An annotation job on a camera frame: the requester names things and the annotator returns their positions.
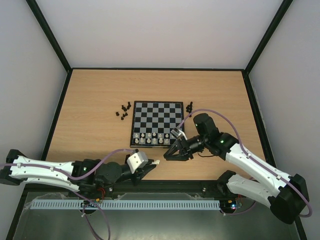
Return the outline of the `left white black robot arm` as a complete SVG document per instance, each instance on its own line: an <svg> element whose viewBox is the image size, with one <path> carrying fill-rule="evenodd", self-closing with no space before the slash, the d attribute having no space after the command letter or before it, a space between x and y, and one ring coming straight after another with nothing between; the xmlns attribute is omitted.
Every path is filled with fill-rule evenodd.
<svg viewBox="0 0 320 240"><path fill-rule="evenodd" d="M11 149L0 170L0 182L19 186L43 184L60 187L76 193L94 194L114 184L131 181L138 185L160 163L147 157L143 151L130 151L124 164L106 159L49 162L26 157L17 149Z"/></svg>

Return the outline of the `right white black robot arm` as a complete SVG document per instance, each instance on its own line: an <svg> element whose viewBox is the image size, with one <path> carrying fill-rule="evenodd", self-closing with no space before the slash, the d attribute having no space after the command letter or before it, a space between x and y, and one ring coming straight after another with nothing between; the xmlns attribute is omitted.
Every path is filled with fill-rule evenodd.
<svg viewBox="0 0 320 240"><path fill-rule="evenodd" d="M292 224L296 217L309 218L313 214L305 179L299 174L289 175L268 164L244 147L240 135L221 132L216 127L210 110L197 109L192 112L197 136L187 138L182 125L171 134L175 142L165 152L167 161L188 161L195 153L207 149L212 156L233 164L253 179L246 179L233 171L226 171L219 178L218 191L229 196L242 195L271 210L273 215L286 224Z"/></svg>

